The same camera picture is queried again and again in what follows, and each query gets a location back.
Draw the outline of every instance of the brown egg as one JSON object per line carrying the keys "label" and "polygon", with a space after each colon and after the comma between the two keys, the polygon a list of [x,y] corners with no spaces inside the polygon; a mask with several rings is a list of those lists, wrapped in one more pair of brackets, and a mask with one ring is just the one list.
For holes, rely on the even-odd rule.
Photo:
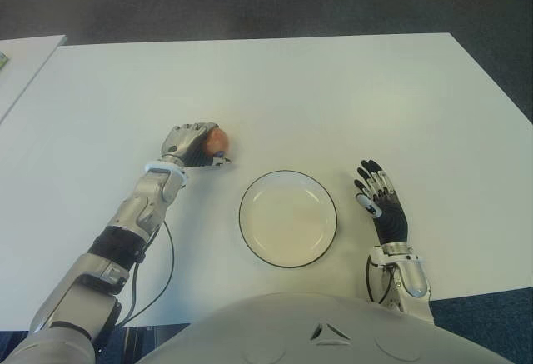
{"label": "brown egg", "polygon": [[230,141],[226,133],[220,128],[213,128],[207,134],[205,152],[208,156],[223,157],[230,147]]}

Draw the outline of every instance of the table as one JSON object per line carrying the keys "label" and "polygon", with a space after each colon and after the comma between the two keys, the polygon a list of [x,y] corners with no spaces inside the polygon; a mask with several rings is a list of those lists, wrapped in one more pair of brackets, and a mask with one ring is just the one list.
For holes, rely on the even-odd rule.
{"label": "table", "polygon": [[[366,297],[377,238],[352,180],[368,157],[400,193],[432,299],[532,285],[531,124],[449,34],[71,46],[0,127],[0,266],[13,268],[0,328],[27,328],[170,127],[205,120],[227,131],[234,163],[188,172],[167,213],[175,277],[131,325],[192,322],[268,292]],[[336,240],[308,267],[269,266],[239,232],[242,194],[277,169],[314,177],[336,204]],[[138,307],[169,263],[162,232]]]}
{"label": "table", "polygon": [[64,42],[64,35],[0,41],[0,52],[9,57],[0,70],[0,123],[56,47]]}

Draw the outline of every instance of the plate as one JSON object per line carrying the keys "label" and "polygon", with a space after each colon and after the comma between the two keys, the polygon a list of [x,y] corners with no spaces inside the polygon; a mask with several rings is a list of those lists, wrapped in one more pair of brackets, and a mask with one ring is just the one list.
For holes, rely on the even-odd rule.
{"label": "plate", "polygon": [[269,172],[245,191],[239,225],[248,247],[278,267],[314,262],[331,245],[336,210],[327,190],[295,171]]}

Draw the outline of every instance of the plate rim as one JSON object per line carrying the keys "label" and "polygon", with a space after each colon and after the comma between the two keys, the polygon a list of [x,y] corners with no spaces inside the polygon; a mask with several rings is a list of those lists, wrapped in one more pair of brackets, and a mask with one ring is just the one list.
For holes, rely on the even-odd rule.
{"label": "plate rim", "polygon": [[[326,195],[330,198],[330,201],[331,201],[331,204],[333,205],[333,212],[335,213],[335,229],[333,230],[333,237],[331,238],[329,244],[327,245],[327,247],[324,249],[324,252],[322,252],[320,254],[320,256],[318,256],[317,258],[315,258],[314,260],[310,261],[310,262],[306,262],[305,264],[301,264],[299,266],[281,266],[279,264],[275,264],[273,262],[269,262],[267,259],[259,256],[251,247],[250,245],[248,244],[247,242],[247,239],[244,237],[244,233],[242,233],[242,224],[241,224],[241,210],[242,210],[242,203],[244,202],[244,196],[247,195],[248,191],[250,190],[250,188],[257,182],[259,181],[261,178],[263,177],[266,177],[267,175],[270,175],[270,174],[273,174],[275,172],[295,172],[296,174],[300,174],[300,175],[303,175],[304,177],[308,177],[310,178],[312,181],[316,182],[323,190],[324,192],[326,193]],[[275,170],[275,171],[270,171],[270,172],[265,172],[264,174],[262,174],[261,176],[257,177],[256,179],[254,179],[254,181],[252,183],[250,183],[250,185],[248,185],[246,191],[244,191],[244,193],[242,194],[242,197],[241,197],[241,204],[239,204],[239,213],[237,214],[239,216],[239,231],[241,232],[241,237],[242,237],[242,240],[246,243],[246,245],[248,246],[248,249],[250,250],[250,252],[252,252],[254,254],[254,256],[260,258],[262,261],[270,264],[271,266],[274,266],[274,267],[278,267],[278,268],[301,268],[301,267],[305,267],[305,266],[308,266],[310,264],[312,264],[313,262],[316,262],[319,258],[321,258],[322,256],[324,256],[326,254],[326,252],[328,250],[330,250],[330,247],[331,247],[331,244],[333,243],[333,241],[335,240],[335,236],[336,236],[336,230],[338,228],[338,215],[337,215],[337,212],[336,212],[336,206],[335,206],[335,202],[333,201],[333,197],[331,197],[331,194],[327,191],[327,189],[324,188],[324,186],[319,183],[315,178],[311,177],[310,175],[307,175],[307,174],[304,174],[303,172],[299,172],[299,171],[295,171],[295,170]]]}

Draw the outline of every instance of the cable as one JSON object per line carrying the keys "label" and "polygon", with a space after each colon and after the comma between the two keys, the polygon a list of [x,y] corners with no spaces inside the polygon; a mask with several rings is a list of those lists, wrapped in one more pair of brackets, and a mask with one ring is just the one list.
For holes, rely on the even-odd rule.
{"label": "cable", "polygon": [[[370,288],[370,277],[369,277],[370,265],[377,267],[377,265],[371,261],[370,256],[368,256],[368,258],[366,259],[366,270],[365,270],[366,290],[368,291],[368,297],[370,298],[370,301],[375,302],[374,297],[372,296],[372,290]],[[385,268],[389,272],[389,284],[386,287],[383,297],[379,300],[377,304],[382,304],[385,301],[386,295],[389,294],[389,291],[391,290],[391,286],[392,286],[392,278],[394,277],[394,272],[389,267],[385,267]]]}
{"label": "cable", "polygon": [[[172,275],[174,274],[174,262],[176,261],[176,253],[174,252],[174,241],[172,240],[172,234],[170,233],[170,229],[168,228],[167,222],[163,221],[163,225],[167,229],[167,235],[168,235],[168,239],[170,240],[170,246],[171,246],[171,249],[172,249],[172,264],[171,264],[170,274],[168,275],[167,283],[165,284],[164,288],[159,292],[159,294],[153,298],[153,300],[151,302],[149,302],[137,314],[132,316],[133,310],[135,309],[135,303],[136,303],[136,300],[137,300],[137,268],[139,266],[138,263],[135,263],[135,268],[133,269],[133,276],[132,276],[132,278],[133,278],[132,279],[132,305],[130,306],[130,309],[127,312],[127,315],[124,317],[124,319],[121,322],[119,322],[116,325],[116,327],[123,327],[124,325],[128,324],[133,318],[135,318],[135,317],[141,315],[143,312],[145,312],[153,303],[155,303],[157,301],[157,299],[159,297],[162,296],[162,294],[168,288],[168,285],[170,284],[170,281],[172,280]],[[154,234],[152,235],[152,238],[150,239],[150,241],[148,241],[147,245],[145,246],[144,251],[146,251],[150,247],[150,245],[152,244],[152,242],[156,238],[156,235],[157,235],[158,232],[159,232],[159,229],[157,229],[157,231],[154,232]]]}
{"label": "cable", "polygon": [[370,259],[370,256],[366,259],[366,270],[365,270],[365,278],[366,278],[366,289],[368,291],[368,297],[370,298],[370,301],[374,301],[374,297],[372,296],[372,290],[370,289],[370,278],[369,278],[369,269],[372,261]]}
{"label": "cable", "polygon": [[386,295],[388,295],[389,291],[391,290],[393,271],[389,267],[387,267],[386,269],[389,272],[389,284],[386,286],[385,293],[383,293],[383,297],[380,299],[380,301],[377,304],[382,304],[385,301]]}

